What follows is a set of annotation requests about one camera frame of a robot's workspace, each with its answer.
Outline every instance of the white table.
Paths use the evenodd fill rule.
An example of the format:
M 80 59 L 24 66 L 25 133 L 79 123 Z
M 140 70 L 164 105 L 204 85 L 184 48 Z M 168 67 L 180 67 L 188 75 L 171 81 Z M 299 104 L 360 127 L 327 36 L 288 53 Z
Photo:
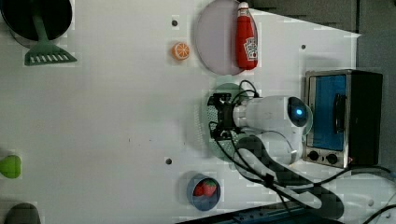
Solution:
M 177 41 L 193 46 L 193 22 L 208 2 L 77 1 L 61 40 L 76 53 L 73 64 L 23 66 L 27 49 L 0 23 L 0 154 L 22 159 L 20 178 L 0 180 L 1 216 L 28 202 L 43 223 L 174 223 L 280 202 L 232 172 L 199 138 L 201 101 L 219 76 L 193 48 L 182 63 L 169 49 Z M 252 80 L 264 96 L 301 96 L 306 70 L 355 66 L 356 35 L 252 13 L 261 59 L 235 82 Z M 313 176 L 329 175 L 299 163 Z M 195 173 L 222 185 L 209 212 L 187 202 Z

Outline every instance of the ketchup bottle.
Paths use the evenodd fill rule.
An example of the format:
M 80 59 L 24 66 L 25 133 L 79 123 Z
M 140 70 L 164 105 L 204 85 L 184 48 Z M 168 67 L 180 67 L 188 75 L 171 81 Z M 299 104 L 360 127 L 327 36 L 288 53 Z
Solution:
M 257 43 L 256 34 L 253 31 L 253 22 L 248 12 L 248 3 L 240 3 L 235 39 L 236 62 L 238 67 L 246 70 L 251 70 L 257 66 Z

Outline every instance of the orange fruit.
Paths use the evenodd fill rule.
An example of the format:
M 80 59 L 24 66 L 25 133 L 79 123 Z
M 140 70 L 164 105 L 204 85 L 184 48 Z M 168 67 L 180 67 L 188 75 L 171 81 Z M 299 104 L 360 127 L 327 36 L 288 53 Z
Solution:
M 190 55 L 190 48 L 186 43 L 178 42 L 172 47 L 172 55 L 177 60 L 185 60 Z

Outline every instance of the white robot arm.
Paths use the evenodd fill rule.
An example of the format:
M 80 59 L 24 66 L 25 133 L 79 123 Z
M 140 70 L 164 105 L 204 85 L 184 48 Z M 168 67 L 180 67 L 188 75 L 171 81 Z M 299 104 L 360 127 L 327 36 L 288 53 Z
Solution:
M 322 217 L 344 223 L 368 223 L 365 221 L 385 206 L 391 208 L 396 202 L 396 185 L 386 178 L 359 174 L 315 183 L 290 168 L 303 154 L 307 115 L 305 104 L 289 96 L 254 98 L 235 105 L 234 125 L 254 133 L 235 145 L 234 159 L 245 169 L 238 169 L 241 175 L 261 181 Z

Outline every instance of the black pan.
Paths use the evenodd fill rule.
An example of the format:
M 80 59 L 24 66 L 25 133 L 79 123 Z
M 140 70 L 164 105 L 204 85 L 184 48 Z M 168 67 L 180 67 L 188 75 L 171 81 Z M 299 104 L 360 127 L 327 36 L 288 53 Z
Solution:
M 69 0 L 35 1 L 39 5 L 49 40 L 63 35 L 72 21 L 73 11 Z M 0 0 L 0 9 L 12 32 L 29 40 L 38 40 L 30 0 Z

